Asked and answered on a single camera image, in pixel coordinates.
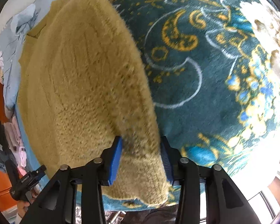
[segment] blue gripper pad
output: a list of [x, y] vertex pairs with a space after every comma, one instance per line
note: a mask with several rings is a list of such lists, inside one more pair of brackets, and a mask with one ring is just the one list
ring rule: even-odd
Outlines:
[[111, 161], [109, 165], [109, 178], [108, 182], [110, 185], [113, 184], [113, 182], [116, 179], [117, 170], [119, 167], [119, 161], [122, 153], [122, 138], [121, 136], [116, 136], [114, 139], [114, 142], [111, 146], [113, 156], [111, 156]]
[[172, 184], [173, 181], [174, 181], [174, 179], [173, 179], [173, 167], [170, 164], [168, 154], [166, 152], [164, 143], [162, 141], [161, 141], [161, 158], [162, 158], [165, 174], [166, 174], [166, 177], [167, 177], [167, 181], [170, 184]]

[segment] pink cloth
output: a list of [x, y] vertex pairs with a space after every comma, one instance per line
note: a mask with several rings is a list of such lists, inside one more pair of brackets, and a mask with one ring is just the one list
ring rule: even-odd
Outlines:
[[10, 110], [9, 108], [7, 108], [7, 107], [4, 105], [4, 112], [5, 112], [5, 116], [6, 116], [8, 119], [11, 119], [11, 117], [13, 116], [13, 108]]
[[26, 150], [24, 148], [21, 135], [19, 137], [17, 134], [17, 130], [16, 130], [17, 126], [13, 126], [12, 123], [4, 123], [4, 127], [5, 127], [6, 140], [18, 165], [20, 167], [26, 167], [26, 160], [27, 160]]
[[20, 132], [20, 128], [19, 128], [19, 125], [18, 125], [18, 120], [17, 120], [15, 115], [13, 115], [13, 117], [12, 117], [12, 125], [11, 126], [12, 126], [13, 132], [15, 134], [15, 139], [17, 140], [18, 145], [20, 147], [24, 147], [21, 132]]
[[23, 167], [21, 167], [21, 166], [19, 166], [19, 165], [18, 165], [18, 171], [20, 172], [20, 174], [21, 174], [22, 176], [25, 176], [25, 175], [27, 174], [25, 168], [23, 168]]

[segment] person's sleeve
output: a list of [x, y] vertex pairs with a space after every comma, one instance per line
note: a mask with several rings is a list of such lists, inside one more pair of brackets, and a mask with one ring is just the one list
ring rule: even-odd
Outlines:
[[15, 218], [15, 224], [20, 224], [22, 218], [19, 216], [19, 214], [17, 214], [16, 218]]

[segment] metal screw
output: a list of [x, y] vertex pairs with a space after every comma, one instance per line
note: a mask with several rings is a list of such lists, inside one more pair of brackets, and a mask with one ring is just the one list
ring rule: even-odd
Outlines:
[[182, 157], [182, 158], [180, 159], [180, 162], [181, 162], [181, 163], [188, 163], [188, 162], [189, 162], [189, 159], [186, 158], [186, 157]]
[[101, 163], [103, 160], [100, 157], [97, 157], [93, 160], [94, 163]]
[[218, 165], [218, 164], [215, 164], [215, 165], [213, 166], [213, 168], [214, 168], [214, 170], [216, 170], [216, 171], [220, 171], [220, 170], [222, 169], [222, 167], [221, 167], [220, 165]]
[[61, 166], [60, 166], [60, 170], [61, 171], [65, 171], [65, 170], [67, 170], [68, 169], [68, 165], [66, 165], [66, 164], [62, 164]]

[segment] fuzzy knit fabric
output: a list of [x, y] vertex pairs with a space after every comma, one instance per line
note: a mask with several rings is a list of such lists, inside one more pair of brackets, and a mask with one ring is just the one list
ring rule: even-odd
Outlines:
[[103, 194], [167, 199], [159, 133], [140, 53], [107, 0], [57, 0], [25, 39], [18, 105], [31, 147], [52, 177], [123, 137], [117, 179]]

